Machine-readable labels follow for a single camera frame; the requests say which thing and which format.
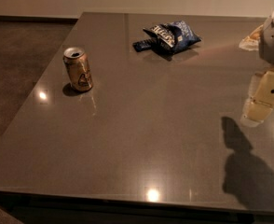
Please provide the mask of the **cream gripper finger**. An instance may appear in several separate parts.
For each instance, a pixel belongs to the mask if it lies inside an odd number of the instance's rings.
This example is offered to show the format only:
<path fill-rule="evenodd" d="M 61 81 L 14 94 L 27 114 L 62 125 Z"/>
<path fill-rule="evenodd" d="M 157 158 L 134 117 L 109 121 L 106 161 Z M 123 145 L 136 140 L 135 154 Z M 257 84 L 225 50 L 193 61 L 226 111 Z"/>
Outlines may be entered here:
<path fill-rule="evenodd" d="M 248 89 L 248 98 L 245 101 L 244 110 L 249 110 L 253 108 L 260 107 L 260 89 L 261 89 L 261 80 L 263 78 L 263 73 L 255 73 L 252 78 Z"/>
<path fill-rule="evenodd" d="M 256 104 L 253 100 L 247 99 L 243 106 L 240 123 L 246 127 L 255 128 L 262 124 L 271 112 L 270 106 Z"/>

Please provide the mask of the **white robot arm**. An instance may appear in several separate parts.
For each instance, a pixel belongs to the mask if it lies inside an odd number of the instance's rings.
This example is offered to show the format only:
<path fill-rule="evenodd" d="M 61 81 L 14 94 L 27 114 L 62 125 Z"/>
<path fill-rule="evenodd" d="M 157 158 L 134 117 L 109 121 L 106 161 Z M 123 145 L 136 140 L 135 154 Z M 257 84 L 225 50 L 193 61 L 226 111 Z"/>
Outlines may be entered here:
<path fill-rule="evenodd" d="M 239 47 L 258 51 L 269 68 L 256 72 L 251 79 L 240 122 L 256 127 L 274 110 L 274 10 L 265 22 L 240 41 Z"/>

